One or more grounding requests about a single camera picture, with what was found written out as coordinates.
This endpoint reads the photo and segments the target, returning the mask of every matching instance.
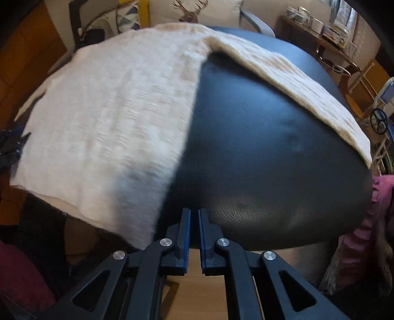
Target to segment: leather surface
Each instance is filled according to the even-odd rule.
[[[218,28],[281,53],[343,105],[335,83],[298,47]],[[207,208],[224,235],[249,250],[301,246],[355,228],[372,196],[371,173],[335,131],[223,54],[201,70],[185,151],[157,237],[182,207]]]

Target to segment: wooden cabinet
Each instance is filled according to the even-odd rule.
[[[18,109],[66,51],[41,2],[0,49],[0,130],[11,126]],[[19,222],[26,196],[9,186],[8,174],[0,176],[0,225]]]

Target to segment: wooden table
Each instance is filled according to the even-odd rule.
[[[283,28],[283,32],[280,35],[280,39],[287,41],[292,29],[297,29],[302,32],[308,33],[314,38],[316,44],[319,47],[318,53],[317,53],[318,56],[323,56],[324,50],[327,49],[327,50],[337,54],[338,56],[340,56],[343,60],[347,61],[350,65],[355,67],[358,71],[361,71],[360,68],[353,62],[353,60],[351,58],[349,58],[342,50],[335,47],[331,42],[326,40],[324,37],[322,37],[317,32],[313,31],[310,27],[299,24],[286,15],[282,15],[281,20],[285,24],[287,24],[290,28]]]

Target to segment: chair armrest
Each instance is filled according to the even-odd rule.
[[[275,33],[272,29],[250,11],[241,9],[241,17],[245,18],[245,20],[249,22],[258,33],[275,38]]]

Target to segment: beige cloth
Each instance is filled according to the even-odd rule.
[[[48,80],[11,183],[145,248],[184,149],[201,65],[215,51],[293,98],[370,166],[369,140],[352,115],[282,55],[173,23],[83,48]]]

